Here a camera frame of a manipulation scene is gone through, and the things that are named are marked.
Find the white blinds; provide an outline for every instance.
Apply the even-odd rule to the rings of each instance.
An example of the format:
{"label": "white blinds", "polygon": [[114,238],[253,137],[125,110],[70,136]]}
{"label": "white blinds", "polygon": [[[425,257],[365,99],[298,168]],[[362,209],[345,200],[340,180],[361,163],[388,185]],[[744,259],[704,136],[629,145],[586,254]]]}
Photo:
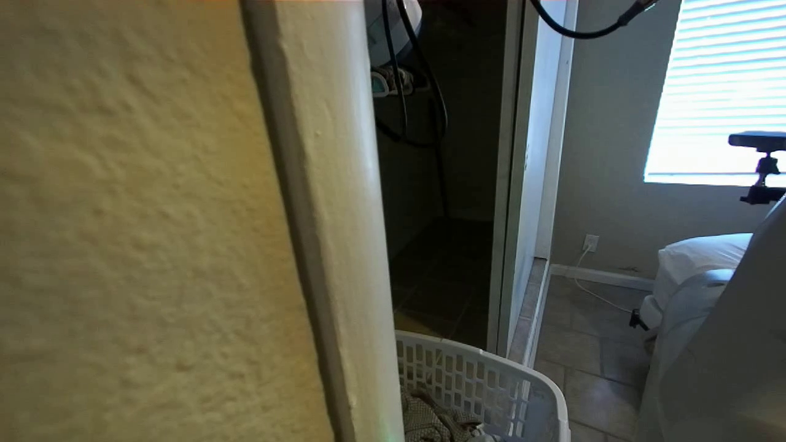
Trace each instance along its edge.
{"label": "white blinds", "polygon": [[739,130],[786,130],[786,2],[682,0],[645,180],[753,173]]}

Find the dark cord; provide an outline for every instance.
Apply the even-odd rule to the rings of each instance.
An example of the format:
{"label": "dark cord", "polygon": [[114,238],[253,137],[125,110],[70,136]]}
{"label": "dark cord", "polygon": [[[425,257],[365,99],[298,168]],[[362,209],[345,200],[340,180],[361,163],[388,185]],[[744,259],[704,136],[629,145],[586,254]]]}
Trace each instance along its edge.
{"label": "dark cord", "polygon": [[386,126],[382,120],[376,120],[376,130],[399,145],[408,147],[418,147],[418,151],[434,151],[440,145],[440,140],[415,140],[415,137],[404,137],[399,133],[395,133],[391,126]]}
{"label": "dark cord", "polygon": [[421,48],[420,48],[420,39],[418,39],[418,36],[415,36],[415,28],[411,28],[411,21],[410,21],[408,10],[402,7],[402,0],[395,0],[395,6],[398,6],[398,12],[399,12],[399,17],[402,17],[402,29],[408,33],[410,44],[411,44],[411,49],[415,49],[415,58],[418,58],[418,63],[421,65],[425,78],[426,78],[426,85],[432,86],[432,91],[434,91],[434,97],[436,97],[436,107],[440,107],[436,142],[440,142],[440,140],[445,140],[445,130],[447,130],[447,126],[448,126],[448,117],[447,117],[447,107],[445,107],[445,94],[441,94],[440,81],[434,78],[434,72],[432,72],[432,66],[429,66],[429,63],[426,63],[426,58],[425,58],[425,51],[421,51]]}
{"label": "dark cord", "polygon": [[445,173],[445,152],[434,147],[434,166],[436,166],[436,193],[440,193],[440,209],[441,218],[448,218],[448,194],[447,194],[447,173]]}
{"label": "dark cord", "polygon": [[617,33],[619,28],[629,26],[635,15],[640,15],[640,12],[645,12],[648,7],[655,6],[655,0],[634,0],[634,6],[625,12],[621,12],[619,21],[610,23],[609,28],[594,29],[594,33],[580,33],[580,29],[567,29],[556,21],[553,21],[539,0],[531,0],[531,2],[533,2],[536,12],[539,15],[539,21],[549,29],[554,29],[556,36],[569,37],[569,39],[598,39],[598,37],[606,37],[606,36]]}
{"label": "dark cord", "polygon": [[378,2],[382,7],[386,44],[388,44],[388,55],[391,55],[391,65],[392,65],[395,91],[398,91],[399,128],[402,128],[402,136],[404,136],[408,128],[410,128],[410,117],[408,117],[408,99],[402,94],[402,78],[399,78],[398,60],[395,60],[395,49],[392,49],[388,0],[378,0]]}
{"label": "dark cord", "polygon": [[392,248],[392,244],[395,244],[395,230],[392,230],[392,215],[395,215],[395,209],[392,209],[392,205],[395,205],[395,152],[392,151],[395,151],[395,145],[388,145],[388,211],[386,211],[388,248]]}

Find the tile floor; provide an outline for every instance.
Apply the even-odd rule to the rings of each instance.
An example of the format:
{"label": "tile floor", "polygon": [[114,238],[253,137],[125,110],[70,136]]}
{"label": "tile floor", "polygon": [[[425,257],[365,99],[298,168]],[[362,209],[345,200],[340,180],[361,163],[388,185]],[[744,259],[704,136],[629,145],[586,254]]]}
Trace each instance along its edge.
{"label": "tile floor", "polygon": [[395,328],[486,347],[491,225],[434,222],[391,265]]}
{"label": "tile floor", "polygon": [[[635,308],[644,296],[585,287],[624,308]],[[634,441],[648,354],[645,335],[629,330],[625,319],[567,277],[549,281],[536,368],[561,388],[571,442]]]}

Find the beige wall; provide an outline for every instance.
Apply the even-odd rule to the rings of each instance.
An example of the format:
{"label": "beige wall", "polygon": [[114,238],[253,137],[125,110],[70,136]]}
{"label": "beige wall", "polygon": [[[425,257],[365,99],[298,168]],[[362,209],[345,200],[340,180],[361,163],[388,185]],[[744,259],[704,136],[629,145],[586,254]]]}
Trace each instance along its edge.
{"label": "beige wall", "polygon": [[330,441],[236,2],[0,29],[0,441]]}
{"label": "beige wall", "polygon": [[[580,29],[606,26],[625,6],[582,6]],[[556,263],[571,263],[585,233],[598,233],[590,269],[653,275],[660,245],[684,236],[748,231],[766,211],[739,205],[744,189],[644,188],[676,15],[677,2],[658,2],[619,36],[575,48],[554,227]]]}

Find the laundry basket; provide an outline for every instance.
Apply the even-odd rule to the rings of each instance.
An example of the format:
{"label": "laundry basket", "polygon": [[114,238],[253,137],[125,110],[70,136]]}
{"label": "laundry basket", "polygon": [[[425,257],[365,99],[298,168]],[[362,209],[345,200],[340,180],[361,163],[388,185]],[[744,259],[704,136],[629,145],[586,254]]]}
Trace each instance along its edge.
{"label": "laundry basket", "polygon": [[399,388],[501,442],[569,442],[567,406],[545,377],[474,347],[398,333]]}

